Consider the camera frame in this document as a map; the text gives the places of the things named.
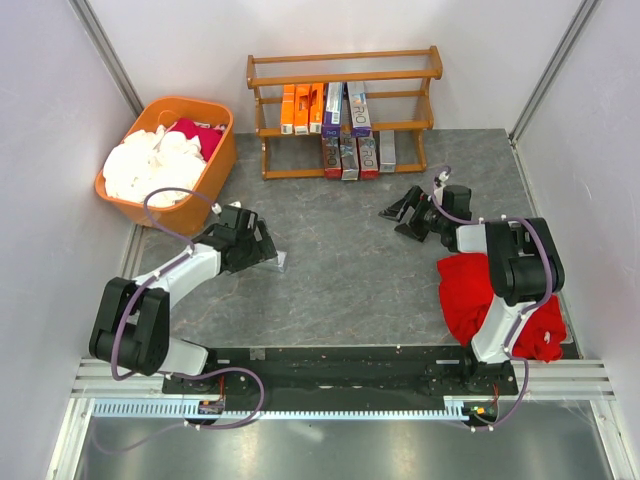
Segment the red silver R&O box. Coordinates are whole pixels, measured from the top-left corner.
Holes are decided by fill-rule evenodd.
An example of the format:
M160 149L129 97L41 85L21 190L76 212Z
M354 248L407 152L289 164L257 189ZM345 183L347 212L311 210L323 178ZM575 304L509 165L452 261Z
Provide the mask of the red silver R&O box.
M375 179L379 174L376 142L373 134L360 137L357 140L360 164L360 178L362 180Z
M329 180L339 180L342 177L342 162L340 144L337 137L322 139L324 177Z
M351 135L342 135L339 141L341 179L343 181L357 181L360 175L357 140Z

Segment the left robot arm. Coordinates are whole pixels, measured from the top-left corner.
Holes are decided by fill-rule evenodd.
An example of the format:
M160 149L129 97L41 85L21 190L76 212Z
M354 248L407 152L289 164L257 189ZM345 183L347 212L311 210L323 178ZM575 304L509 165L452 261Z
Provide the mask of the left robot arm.
M224 206L216 223L187 241L173 259L134 279L115 277L105 286L89 340L92 357L151 376L184 375L198 393L219 382L209 351L171 336L171 310L199 285L221 274L233 274L278 257L266 221L256 212Z

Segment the purple white R.O toothpaste box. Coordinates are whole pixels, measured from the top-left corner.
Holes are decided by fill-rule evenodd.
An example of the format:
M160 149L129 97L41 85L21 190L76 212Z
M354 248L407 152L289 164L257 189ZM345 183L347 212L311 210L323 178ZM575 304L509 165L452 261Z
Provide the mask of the purple white R.O toothpaste box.
M347 83L347 99L352 135L356 138L368 137L372 132L372 127L363 81Z

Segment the silver toothpaste box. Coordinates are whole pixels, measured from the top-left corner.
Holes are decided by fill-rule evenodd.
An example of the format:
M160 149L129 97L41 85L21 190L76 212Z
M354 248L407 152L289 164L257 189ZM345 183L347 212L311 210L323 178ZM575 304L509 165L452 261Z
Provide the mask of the silver toothpaste box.
M397 158L395 147L395 132L384 130L379 132L379 172L394 173Z
M258 267L269 271L284 273L287 268L287 253L278 251L274 258L259 263Z

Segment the orange Curaprox toothpaste box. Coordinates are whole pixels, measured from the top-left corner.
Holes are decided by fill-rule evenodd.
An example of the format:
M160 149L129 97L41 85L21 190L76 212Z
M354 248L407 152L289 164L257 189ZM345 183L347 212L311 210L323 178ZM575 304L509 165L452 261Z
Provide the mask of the orange Curaprox toothpaste box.
M280 110L280 132L282 135L290 135L293 133L295 119L295 91L296 86L294 84L286 84L283 86Z

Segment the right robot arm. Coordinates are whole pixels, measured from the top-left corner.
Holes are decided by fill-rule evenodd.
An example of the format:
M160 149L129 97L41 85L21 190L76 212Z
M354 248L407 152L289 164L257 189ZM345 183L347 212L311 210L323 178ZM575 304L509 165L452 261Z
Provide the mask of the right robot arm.
M461 185L435 182L432 192L415 185L379 215L418 242L438 236L449 251L437 263L440 305L469 351L459 384L477 394L494 381L490 364L560 358L566 329L556 294L565 273L544 219L475 220L471 198Z

